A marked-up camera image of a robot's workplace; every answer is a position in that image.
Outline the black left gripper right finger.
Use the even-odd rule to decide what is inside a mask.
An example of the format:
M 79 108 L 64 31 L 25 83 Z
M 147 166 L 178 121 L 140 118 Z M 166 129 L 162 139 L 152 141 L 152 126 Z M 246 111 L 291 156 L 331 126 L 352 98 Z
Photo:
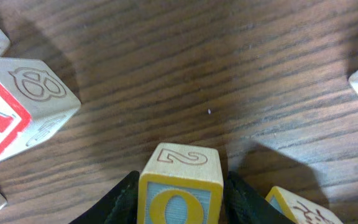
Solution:
M 295 224 L 271 206 L 237 172 L 228 172 L 223 200 L 228 224 Z

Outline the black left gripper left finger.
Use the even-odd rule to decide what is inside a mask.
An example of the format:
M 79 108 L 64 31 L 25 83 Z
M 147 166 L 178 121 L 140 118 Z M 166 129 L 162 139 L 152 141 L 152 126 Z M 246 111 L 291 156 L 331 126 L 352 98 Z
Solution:
M 70 224 L 135 224 L 139 172 L 128 173 L 101 200 Z

